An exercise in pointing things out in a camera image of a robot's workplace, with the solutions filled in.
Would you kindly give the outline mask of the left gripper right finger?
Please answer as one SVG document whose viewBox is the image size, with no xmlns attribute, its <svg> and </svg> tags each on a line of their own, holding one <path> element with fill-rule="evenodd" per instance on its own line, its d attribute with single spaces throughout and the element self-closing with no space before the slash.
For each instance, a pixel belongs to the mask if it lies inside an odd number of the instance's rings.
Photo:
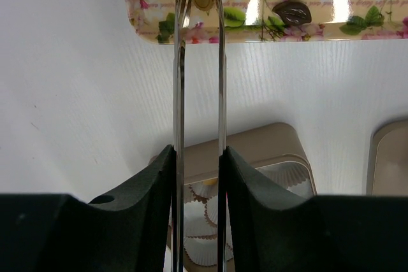
<svg viewBox="0 0 408 272">
<path fill-rule="evenodd" d="M 237 271 L 406 271 L 407 199 L 384 196 L 286 194 L 261 203 L 250 195 L 253 216 L 234 223 L 240 205 L 226 181 L 227 150 L 220 181 L 226 188 Z"/>
</svg>

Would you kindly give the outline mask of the metal tongs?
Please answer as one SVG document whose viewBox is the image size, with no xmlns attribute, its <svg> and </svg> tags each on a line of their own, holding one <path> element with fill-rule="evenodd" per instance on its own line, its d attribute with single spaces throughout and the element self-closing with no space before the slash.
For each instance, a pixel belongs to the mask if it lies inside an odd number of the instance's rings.
<svg viewBox="0 0 408 272">
<path fill-rule="evenodd" d="M 171 195 L 171 270 L 184 270 L 184 83 L 187 29 L 192 0 L 175 0 L 174 64 L 173 64 L 173 148 L 176 158 L 175 187 Z M 226 150 L 226 31 L 222 0 L 215 0 L 219 20 L 219 156 Z"/>
</svg>

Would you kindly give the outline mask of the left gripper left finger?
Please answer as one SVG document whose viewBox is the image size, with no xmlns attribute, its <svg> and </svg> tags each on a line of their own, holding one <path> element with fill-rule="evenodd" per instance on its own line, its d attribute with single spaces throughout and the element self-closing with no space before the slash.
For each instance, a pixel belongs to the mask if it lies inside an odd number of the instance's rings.
<svg viewBox="0 0 408 272">
<path fill-rule="evenodd" d="M 69 194 L 1 195 L 2 271 L 161 271 L 175 152 L 85 203 Z"/>
</svg>

